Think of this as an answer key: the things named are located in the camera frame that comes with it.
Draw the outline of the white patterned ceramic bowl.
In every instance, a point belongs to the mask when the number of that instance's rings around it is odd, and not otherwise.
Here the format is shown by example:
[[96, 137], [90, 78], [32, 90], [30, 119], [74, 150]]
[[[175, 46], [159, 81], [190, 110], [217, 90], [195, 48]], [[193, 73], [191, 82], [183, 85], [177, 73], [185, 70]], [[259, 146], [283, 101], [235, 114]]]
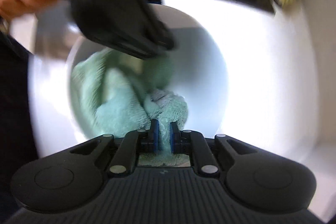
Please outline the white patterned ceramic bowl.
[[152, 4], [151, 8], [177, 43], [168, 52], [174, 74], [167, 88], [187, 103], [185, 129], [212, 138], [220, 131], [226, 102], [223, 56], [209, 32], [193, 17], [169, 6]]

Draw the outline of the green microfiber cloth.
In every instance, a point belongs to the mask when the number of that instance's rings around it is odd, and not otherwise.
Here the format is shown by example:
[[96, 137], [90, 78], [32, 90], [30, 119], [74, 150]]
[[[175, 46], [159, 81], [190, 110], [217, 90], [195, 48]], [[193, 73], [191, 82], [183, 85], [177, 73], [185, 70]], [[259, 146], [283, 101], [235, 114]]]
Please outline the green microfiber cloth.
[[170, 124], [183, 129], [189, 111], [185, 99], [167, 88], [173, 75], [167, 55], [139, 60], [106, 48], [74, 66], [71, 92], [92, 138], [102, 134], [123, 138], [130, 131], [149, 129], [156, 119], [158, 152], [143, 153], [140, 164], [181, 166], [188, 157], [171, 152]]

